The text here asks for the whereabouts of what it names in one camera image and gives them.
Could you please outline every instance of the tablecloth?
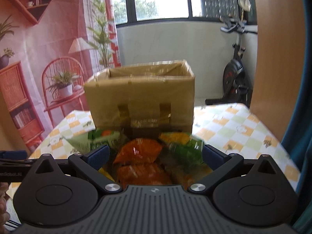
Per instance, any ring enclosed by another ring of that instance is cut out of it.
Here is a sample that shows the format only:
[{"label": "tablecloth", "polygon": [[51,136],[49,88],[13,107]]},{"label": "tablecloth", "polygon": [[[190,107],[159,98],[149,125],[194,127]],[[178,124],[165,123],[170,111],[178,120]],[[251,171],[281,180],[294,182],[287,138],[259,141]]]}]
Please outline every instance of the tablecloth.
[{"label": "tablecloth", "polygon": [[[30,156],[36,159],[50,153],[55,159],[66,159],[73,147],[63,139],[95,128],[90,112],[72,111]],[[193,134],[222,152],[239,153],[246,159],[258,159],[269,154],[276,161],[295,190],[300,171],[289,155],[259,119],[243,104],[225,104],[194,108]],[[13,198],[20,183],[12,183],[7,194]]]}]

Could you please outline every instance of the purple vase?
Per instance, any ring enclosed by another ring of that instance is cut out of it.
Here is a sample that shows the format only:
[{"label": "purple vase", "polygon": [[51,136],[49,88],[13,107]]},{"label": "purple vase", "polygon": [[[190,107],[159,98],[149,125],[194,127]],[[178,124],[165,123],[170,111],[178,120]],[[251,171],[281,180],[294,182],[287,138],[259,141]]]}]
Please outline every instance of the purple vase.
[{"label": "purple vase", "polygon": [[0,69],[9,65],[9,57],[5,54],[0,58]]}]

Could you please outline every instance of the red chair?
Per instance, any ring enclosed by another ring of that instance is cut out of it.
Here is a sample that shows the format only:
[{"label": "red chair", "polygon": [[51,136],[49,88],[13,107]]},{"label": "red chair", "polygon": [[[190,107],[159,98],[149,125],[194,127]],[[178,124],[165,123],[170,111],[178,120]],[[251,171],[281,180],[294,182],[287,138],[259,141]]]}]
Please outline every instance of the red chair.
[{"label": "red chair", "polygon": [[76,73],[80,77],[74,82],[74,86],[80,85],[83,86],[85,81],[84,73],[81,64],[72,57],[60,57],[58,59],[50,62],[43,71],[42,74],[42,87],[43,87],[43,95],[44,100],[46,102],[45,112],[48,112],[52,126],[55,127],[51,110],[60,107],[64,117],[66,116],[63,105],[72,102],[73,100],[78,99],[81,109],[83,109],[81,96],[85,93],[83,87],[75,92],[71,96],[60,98],[58,96],[58,91],[53,94],[50,92],[49,87],[53,84],[52,77],[57,75],[58,72],[70,71],[72,73]]}]

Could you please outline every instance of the chair backrest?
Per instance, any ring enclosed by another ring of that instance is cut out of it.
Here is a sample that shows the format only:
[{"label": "chair backrest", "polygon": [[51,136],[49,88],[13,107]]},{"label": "chair backrest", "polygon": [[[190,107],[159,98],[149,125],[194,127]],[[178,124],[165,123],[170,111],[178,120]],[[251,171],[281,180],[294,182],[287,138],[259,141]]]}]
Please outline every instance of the chair backrest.
[{"label": "chair backrest", "polygon": [[81,85],[85,81],[84,73],[81,64],[72,57],[60,57],[51,61],[43,71],[42,74],[42,87],[44,99],[46,102],[46,107],[48,107],[48,99],[55,100],[58,97],[58,91],[51,92],[49,87],[53,85],[53,76],[57,75],[59,72],[70,71],[71,73],[76,73],[80,77],[74,81],[74,86]]}]

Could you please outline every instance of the curtain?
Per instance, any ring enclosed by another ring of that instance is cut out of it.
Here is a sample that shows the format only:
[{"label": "curtain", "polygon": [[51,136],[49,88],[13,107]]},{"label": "curtain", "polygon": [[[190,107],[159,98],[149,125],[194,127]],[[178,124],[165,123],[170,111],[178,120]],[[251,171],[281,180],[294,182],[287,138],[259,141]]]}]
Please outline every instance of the curtain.
[{"label": "curtain", "polygon": [[297,103],[282,145],[301,171],[297,186],[298,208],[293,217],[293,227],[299,233],[312,233],[312,46],[311,5],[304,0],[306,50],[302,81]]},{"label": "curtain", "polygon": [[90,76],[121,65],[112,2],[0,0],[0,24],[0,90],[21,137],[5,145],[32,152],[72,110],[88,110]]}]

